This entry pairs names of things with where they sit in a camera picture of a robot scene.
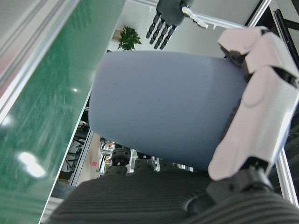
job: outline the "potted plant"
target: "potted plant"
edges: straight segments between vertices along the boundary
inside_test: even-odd
[[[123,50],[135,50],[135,44],[141,44],[140,36],[135,31],[134,28],[127,27],[126,25],[123,27],[121,31],[121,38],[119,39],[120,43],[118,45],[118,49],[122,48]]]

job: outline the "white wall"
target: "white wall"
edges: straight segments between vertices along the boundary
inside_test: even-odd
[[[258,0],[195,0],[191,9],[194,12],[243,25],[258,2]],[[155,15],[156,7],[128,0],[116,29],[122,30],[124,25],[135,28],[141,37],[142,43],[142,45],[135,46],[136,50],[154,50],[154,46],[150,45],[150,40],[146,39],[145,36]],[[224,28],[221,27],[213,30],[212,25],[206,30],[199,28],[191,20],[184,19],[182,24],[173,33],[164,51],[224,57],[217,43],[217,39],[223,30]],[[117,43],[111,42],[108,49],[116,51]]]

